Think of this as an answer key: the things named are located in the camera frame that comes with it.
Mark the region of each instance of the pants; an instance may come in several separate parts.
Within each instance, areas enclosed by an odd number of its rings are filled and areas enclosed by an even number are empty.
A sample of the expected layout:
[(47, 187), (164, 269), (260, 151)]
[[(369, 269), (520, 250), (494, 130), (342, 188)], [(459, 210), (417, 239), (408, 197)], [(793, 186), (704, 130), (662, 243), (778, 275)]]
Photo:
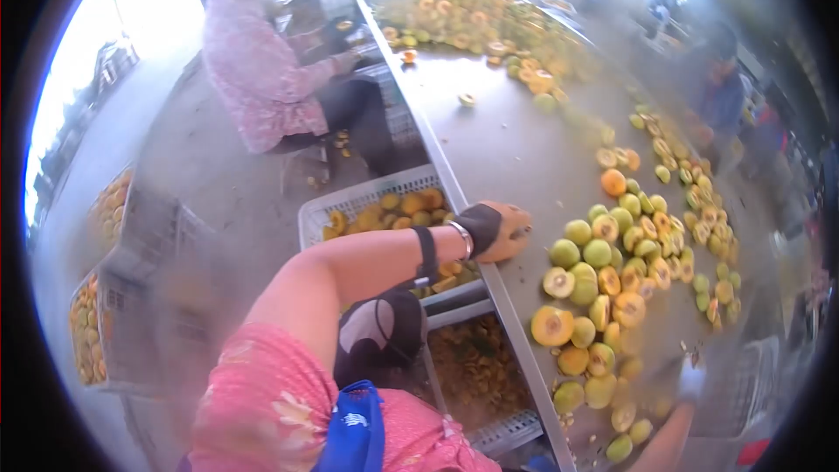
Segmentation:
[[(382, 91), (375, 79), (353, 77), (329, 83), (315, 92), (330, 132), (347, 130), (350, 149), (357, 151), (376, 175), (397, 172), (396, 149), (384, 112)], [(307, 142), (311, 134), (283, 137), (286, 145)]]

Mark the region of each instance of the hand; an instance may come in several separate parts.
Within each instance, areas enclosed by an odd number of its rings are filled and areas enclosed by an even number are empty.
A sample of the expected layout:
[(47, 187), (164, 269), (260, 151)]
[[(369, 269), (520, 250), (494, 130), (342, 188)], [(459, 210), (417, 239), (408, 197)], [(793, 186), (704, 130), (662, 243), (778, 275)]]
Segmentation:
[(530, 214), (517, 206), (481, 201), (463, 210), (455, 221), (472, 236), (472, 258), (478, 262), (509, 259), (527, 246)]
[(679, 399), (697, 402), (705, 385), (705, 362), (698, 353), (687, 354), (679, 373)]

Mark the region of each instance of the bracelet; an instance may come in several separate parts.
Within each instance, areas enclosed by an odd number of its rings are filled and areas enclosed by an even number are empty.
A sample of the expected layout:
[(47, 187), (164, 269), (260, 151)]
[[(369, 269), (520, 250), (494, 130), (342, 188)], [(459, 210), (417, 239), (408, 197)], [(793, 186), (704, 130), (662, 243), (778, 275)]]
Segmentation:
[(463, 262), (471, 259), (472, 252), (475, 251), (475, 242), (472, 241), (472, 236), (469, 235), (467, 229), (458, 225), (455, 221), (446, 221), (446, 225), (453, 226), (463, 238), (463, 242), (467, 244), (467, 255), (464, 256), (463, 259), (460, 259), (460, 261)]

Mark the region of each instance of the pink floral shirt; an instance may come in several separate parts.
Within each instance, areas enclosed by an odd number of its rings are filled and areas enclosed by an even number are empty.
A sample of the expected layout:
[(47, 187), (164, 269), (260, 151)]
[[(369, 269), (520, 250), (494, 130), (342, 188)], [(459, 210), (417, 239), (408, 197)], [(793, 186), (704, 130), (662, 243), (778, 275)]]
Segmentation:
[[(461, 425), (401, 390), (380, 389), (383, 472), (500, 472)], [(273, 325), (248, 323), (227, 341), (195, 415), (192, 469), (311, 470), (338, 389), (306, 347)]]
[(314, 42), (307, 35), (280, 37), (257, 4), (207, 0), (204, 62), (249, 152), (267, 152), (285, 135), (327, 131), (312, 93), (336, 74), (337, 61), (301, 67), (291, 46), (307, 49)]

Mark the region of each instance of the blue bag strap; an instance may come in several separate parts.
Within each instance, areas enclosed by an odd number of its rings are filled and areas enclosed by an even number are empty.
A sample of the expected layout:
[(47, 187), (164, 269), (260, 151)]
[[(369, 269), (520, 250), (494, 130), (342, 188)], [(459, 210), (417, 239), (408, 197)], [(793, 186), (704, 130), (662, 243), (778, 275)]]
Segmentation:
[(326, 430), (326, 445), (317, 472), (381, 472), (384, 455), (382, 399), (370, 381), (360, 381), (338, 393)]

